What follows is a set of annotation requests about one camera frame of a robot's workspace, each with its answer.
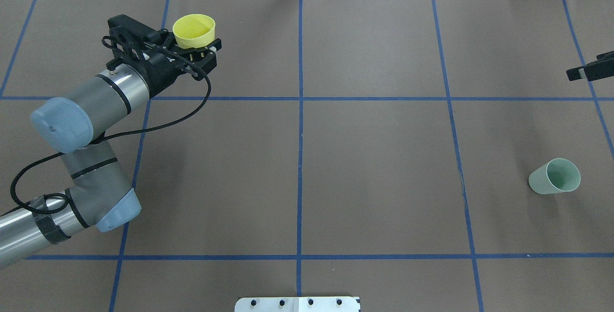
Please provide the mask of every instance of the table surface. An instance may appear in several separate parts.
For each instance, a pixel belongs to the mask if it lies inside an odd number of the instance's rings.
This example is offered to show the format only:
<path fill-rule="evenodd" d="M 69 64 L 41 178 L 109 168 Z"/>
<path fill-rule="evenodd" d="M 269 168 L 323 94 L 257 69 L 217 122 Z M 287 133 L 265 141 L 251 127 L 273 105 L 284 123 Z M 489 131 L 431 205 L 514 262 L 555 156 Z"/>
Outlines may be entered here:
<path fill-rule="evenodd" d="M 363 311 L 614 309 L 610 0 L 3 0 L 0 210 L 52 149 L 29 114 L 99 73 L 106 19 L 223 41 L 188 121 L 111 144 L 143 210 L 2 271 L 0 310 L 232 311 L 237 298 L 353 295 Z M 182 76 L 108 133 L 181 117 Z M 582 174 L 539 196 L 554 157 Z M 59 161 L 30 199 L 71 185 Z"/>

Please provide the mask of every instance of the blue plastic cap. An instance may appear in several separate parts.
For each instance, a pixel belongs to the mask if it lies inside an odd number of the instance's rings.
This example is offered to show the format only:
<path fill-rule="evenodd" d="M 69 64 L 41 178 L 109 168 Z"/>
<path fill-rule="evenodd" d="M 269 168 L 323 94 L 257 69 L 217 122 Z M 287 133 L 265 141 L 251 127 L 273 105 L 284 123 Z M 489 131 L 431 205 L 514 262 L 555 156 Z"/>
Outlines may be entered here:
<path fill-rule="evenodd" d="M 126 195 L 96 224 L 99 231 L 105 233 L 120 225 L 129 222 L 141 213 L 141 203 L 136 198 L 134 188 L 131 188 Z"/>
<path fill-rule="evenodd" d="M 68 98 L 51 98 L 32 112 L 30 120 L 49 145 L 59 152 L 74 152 L 94 137 L 92 120 Z"/>

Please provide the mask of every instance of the green cup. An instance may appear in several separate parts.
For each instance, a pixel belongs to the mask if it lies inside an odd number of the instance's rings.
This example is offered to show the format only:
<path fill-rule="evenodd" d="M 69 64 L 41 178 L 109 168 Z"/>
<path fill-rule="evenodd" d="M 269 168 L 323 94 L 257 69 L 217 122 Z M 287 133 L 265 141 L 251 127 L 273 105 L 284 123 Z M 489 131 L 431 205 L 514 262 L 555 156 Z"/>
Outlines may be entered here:
<path fill-rule="evenodd" d="M 555 158 L 529 176 L 529 186 L 539 194 L 571 192 L 579 186 L 578 168 L 564 158 Z"/>

